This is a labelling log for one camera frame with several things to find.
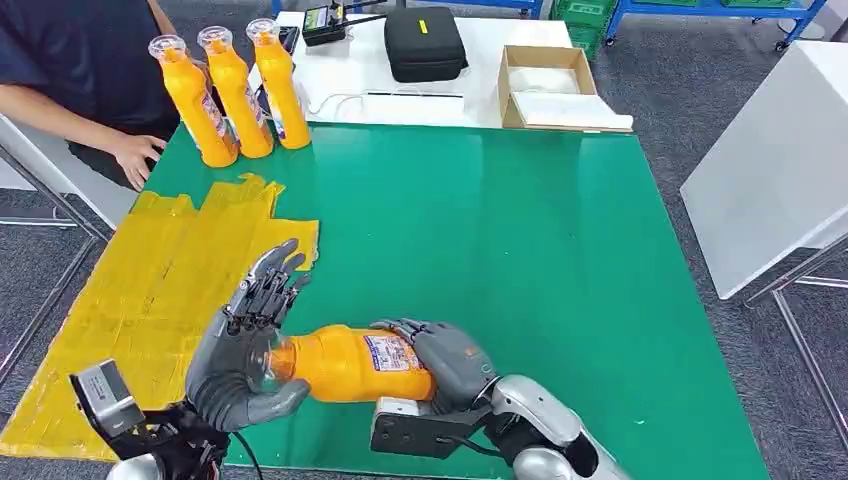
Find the gray robotic hand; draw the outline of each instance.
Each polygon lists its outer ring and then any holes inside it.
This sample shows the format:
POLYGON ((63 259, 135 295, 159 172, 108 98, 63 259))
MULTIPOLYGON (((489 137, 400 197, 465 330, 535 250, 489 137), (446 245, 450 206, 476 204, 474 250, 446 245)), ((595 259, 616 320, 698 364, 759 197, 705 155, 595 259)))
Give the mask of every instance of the gray robotic hand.
POLYGON ((436 414, 472 408, 498 378, 486 352, 453 325, 402 318, 381 320, 371 324, 371 328, 390 330, 412 345, 424 368, 436 381, 432 402, 436 414))
POLYGON ((304 262, 288 240, 262 255, 241 281, 229 304, 216 312, 186 374, 188 401, 221 432, 234 432, 292 413, 309 395, 304 380, 274 383, 263 391, 268 355, 279 343, 277 328, 308 281, 292 280, 304 262))

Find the green table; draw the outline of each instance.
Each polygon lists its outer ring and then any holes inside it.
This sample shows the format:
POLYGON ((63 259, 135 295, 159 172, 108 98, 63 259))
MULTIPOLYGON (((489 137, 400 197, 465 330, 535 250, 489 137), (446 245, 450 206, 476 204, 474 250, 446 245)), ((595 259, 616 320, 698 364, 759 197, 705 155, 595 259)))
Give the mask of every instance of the green table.
MULTIPOLYGON (((181 128, 147 188, 199 206, 244 172, 286 185, 276 216, 321 220, 287 333, 452 322, 576 410, 635 479, 768 478, 635 136, 314 124, 306 149, 213 170, 181 128)), ((373 453, 372 414, 309 399, 244 433, 265 466, 511 477, 464 448, 373 453)), ((227 460, 249 463, 237 444, 227 460)))

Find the yellow cloth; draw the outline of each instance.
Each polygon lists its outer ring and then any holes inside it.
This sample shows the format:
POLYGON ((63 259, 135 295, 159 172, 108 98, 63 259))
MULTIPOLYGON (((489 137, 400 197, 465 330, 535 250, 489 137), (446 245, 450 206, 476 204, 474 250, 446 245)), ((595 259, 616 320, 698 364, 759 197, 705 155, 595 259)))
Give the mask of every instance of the yellow cloth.
POLYGON ((312 267, 318 221, 270 219, 283 187, 244 178, 214 184, 199 211, 184 195, 139 196, 0 435, 0 454, 114 459, 76 409, 68 374, 114 358, 142 408, 162 408, 183 397, 200 335, 262 252, 297 238, 300 270, 312 267))

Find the orange bottle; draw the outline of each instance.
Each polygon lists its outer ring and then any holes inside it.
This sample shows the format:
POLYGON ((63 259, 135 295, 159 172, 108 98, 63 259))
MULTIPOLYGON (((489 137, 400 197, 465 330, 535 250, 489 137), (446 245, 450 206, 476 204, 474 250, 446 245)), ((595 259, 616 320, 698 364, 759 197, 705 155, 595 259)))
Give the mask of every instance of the orange bottle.
POLYGON ((259 18, 247 25, 247 36, 253 40, 256 65, 280 144, 293 150, 309 145, 311 139, 292 83, 294 64, 280 43, 279 35, 280 26, 269 18, 259 18))
POLYGON ((302 378, 316 400, 373 402, 380 397, 429 400, 435 383, 412 347, 385 330, 329 325, 286 337, 270 355, 277 378, 302 378))
POLYGON ((232 165, 238 157, 238 145, 206 89, 206 75, 186 55, 183 39, 176 35, 160 35, 150 41, 147 51, 159 60, 165 89, 200 150, 203 162, 210 167, 232 165))
POLYGON ((233 49, 233 33, 224 27, 206 27, 197 35, 197 43, 206 50, 209 74, 239 137, 241 153, 248 158, 270 154, 274 149, 271 129, 247 84, 247 64, 233 49))

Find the floor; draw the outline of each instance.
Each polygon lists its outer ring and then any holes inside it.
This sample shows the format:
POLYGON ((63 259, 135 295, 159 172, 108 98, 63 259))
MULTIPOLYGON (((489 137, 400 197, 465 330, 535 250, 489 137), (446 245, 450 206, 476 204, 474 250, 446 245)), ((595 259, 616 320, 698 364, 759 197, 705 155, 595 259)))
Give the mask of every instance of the floor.
MULTIPOLYGON (((242 0, 161 3, 189 40, 203 26, 216 23, 240 31, 252 18, 269 12, 267 4, 257 6, 242 0)), ((289 8, 302 10, 305 6, 300 0, 289 8)), ((461 14, 514 13, 464 8, 461 14)), ((772 478, 848 478, 848 455, 840 447, 777 308, 770 301, 746 309, 739 300, 718 300, 678 194, 700 158, 777 62, 772 46, 780 35, 769 21, 752 26, 744 19, 632 16, 622 22, 616 45, 601 50, 593 71, 608 103, 617 112, 636 118, 635 130, 772 478)), ((237 43, 236 48, 245 60, 252 60, 245 43, 237 43)), ((32 194, 0 190, 2 205, 39 202, 42 200, 32 194)), ((0 356, 5 356, 11 338, 48 294, 82 241, 75 230, 0 226, 0 356)), ((808 253, 796 252, 780 269, 808 253)), ((47 327, 0 389, 0 425, 13 411, 95 258, 93 255, 86 262, 47 327)), ((829 273, 848 278, 846 267, 844 263, 833 265, 829 273)), ((792 287, 788 297, 840 403, 848 405, 848 347, 842 341, 848 338, 848 298, 838 291, 811 287, 792 287)), ((669 441, 686 441, 685 429, 680 438, 669 441)), ((0 478, 103 478, 107 470, 108 466, 92 462, 0 457, 0 478)), ((226 478, 254 475, 248 469, 225 470, 226 478)), ((265 477, 368 478, 286 471, 266 471, 265 477)), ((734 478, 732 465, 727 478, 734 478)))

